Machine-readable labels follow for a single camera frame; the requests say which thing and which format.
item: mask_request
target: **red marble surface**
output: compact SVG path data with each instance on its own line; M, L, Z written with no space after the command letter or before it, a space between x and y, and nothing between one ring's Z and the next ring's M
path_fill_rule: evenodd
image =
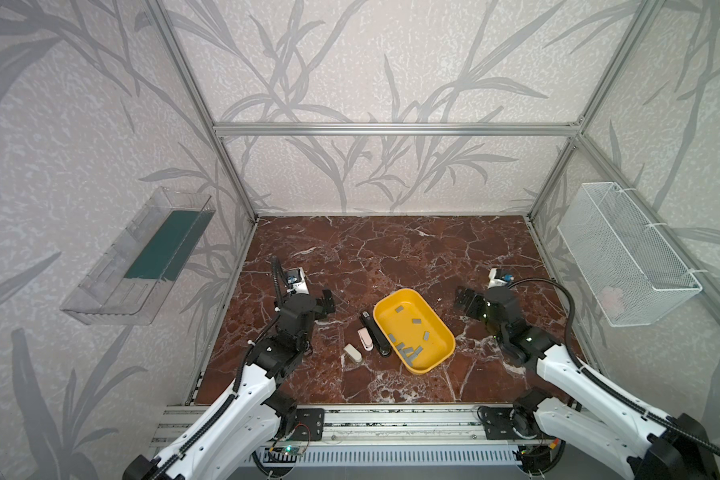
M482 323L454 310L457 286L484 288L492 266L517 279L547 277L520 216L340 216L262 218L204 373L196 403L210 404L234 379L246 348L273 314L269 257L304 268L313 293L333 291L336 313L318 321L314 353L281 387L300 403L512 402L530 386L554 388L512 366ZM393 353L363 350L360 312L409 287L456 337L440 366L414 375ZM562 339L565 312L552 286L517 287L528 321ZM364 360L343 355L353 344ZM555 391L561 398L565 394Z

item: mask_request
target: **acrylic box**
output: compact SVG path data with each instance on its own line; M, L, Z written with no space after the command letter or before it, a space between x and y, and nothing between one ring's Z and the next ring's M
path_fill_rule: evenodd
M159 187L61 310L86 325L149 325L215 212L208 194Z

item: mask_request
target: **white wall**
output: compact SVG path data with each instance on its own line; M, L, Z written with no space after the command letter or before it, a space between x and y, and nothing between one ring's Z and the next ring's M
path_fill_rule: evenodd
M217 212L154 322L60 312L158 186ZM0 478L120 478L182 402L249 231L139 2L0 2Z
M586 132L720 282L720 2L666 2ZM600 364L625 388L698 418L720 444L720 326L698 298L651 326L604 319L556 227L582 182L583 154L535 223Z
M214 120L235 122L576 121L638 3L165 2ZM461 141L457 153L517 160L437 161ZM561 143L249 137L228 147L262 213L473 214L528 211L516 207L530 206Z

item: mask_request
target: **metal mesh basket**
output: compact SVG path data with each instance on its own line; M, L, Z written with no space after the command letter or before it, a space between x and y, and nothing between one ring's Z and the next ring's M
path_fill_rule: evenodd
M582 184L557 229L612 326L649 325L701 291L618 184Z

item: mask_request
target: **black cable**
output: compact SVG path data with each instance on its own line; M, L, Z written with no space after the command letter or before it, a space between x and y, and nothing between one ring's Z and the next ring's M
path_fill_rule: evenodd
M288 472L282 475L274 475L274 470L267 471L266 469L264 469L264 465L262 464L261 460L259 460L259 456L256 454L256 451L251 453L251 458L253 459L253 463L256 464L256 467L259 469L259 471L266 475L268 478L283 478L284 476L288 475L291 470L293 470L293 467L290 467L288 469Z
M686 432L682 428L679 428L666 418L661 418L658 415L656 415L653 412L648 411L646 408L643 408L642 406L637 405L632 400L626 398L621 393L617 392L616 390L612 389L608 384L600 380L594 373L592 373L591 370L589 370L588 366L585 366L581 360L576 356L576 353L574 352L574 349L572 347L573 345L573 337L574 337L574 315L576 312L576 305L574 304L574 298L570 294L567 288L562 286L561 284L554 282L552 280L549 280L547 278L541 278L541 277L530 277L530 278L524 278L522 280L518 280L517 282L513 282L508 285L508 288L512 288L513 286L519 285L521 283L525 282L545 282L549 283L551 285L554 285L557 289L559 289L563 294L565 295L566 299L568 300L568 317L565 322L565 335L564 335L564 344L565 349L568 351L568 356L570 357L570 360L576 365L576 368L582 372L586 378L591 380L595 385L597 385L599 388L603 389L606 393L611 395L613 398L619 400L624 405L628 406L629 408L632 408L635 412L638 412L642 416L653 420L654 422L658 423L662 427L666 428L667 430L671 430L673 433L684 437L687 440L692 441L693 443L697 444L698 446L705 448L706 450L710 451L711 453L717 455L720 457L720 447L711 443L707 442L703 438L699 438L691 433Z
M275 285L275 298L277 299L278 308L282 308L282 292L280 291L279 279L286 283L286 274L282 272L282 266L280 266L280 259L276 256L272 256L269 259L269 265L272 268L272 283Z
M165 473L168 468L171 468L171 466L176 463L179 458L183 457L187 450L189 450L198 440L200 440L200 437L205 435L206 432L213 426L214 423L221 417L221 415L226 412L228 408L230 408L230 405L232 402L237 398L237 393L240 390L240 382L242 381L242 370L246 368L246 360L248 360L248 355L250 355L251 350L253 350L253 347L255 344L260 342L264 335L266 335L267 332L269 332L269 329L272 328L272 326L275 325L278 321L278 316L271 319L269 323L264 327L264 330L259 332L259 335L256 337L256 341L253 345L248 345L248 349L242 356L242 361L240 362L240 365L237 367L237 372L235 374L235 381L232 384L232 393L228 395L227 398L225 398L224 403L221 404L221 407L219 407L218 410L216 410L213 415L206 420L205 423L202 424L202 427L200 427L197 432L193 433L191 437L189 437L186 442L182 444L181 447L179 447L179 454L173 454L172 456L168 457L165 463L163 463L162 466L160 466L154 474L149 478L149 480L155 480L156 478L159 478L163 473Z

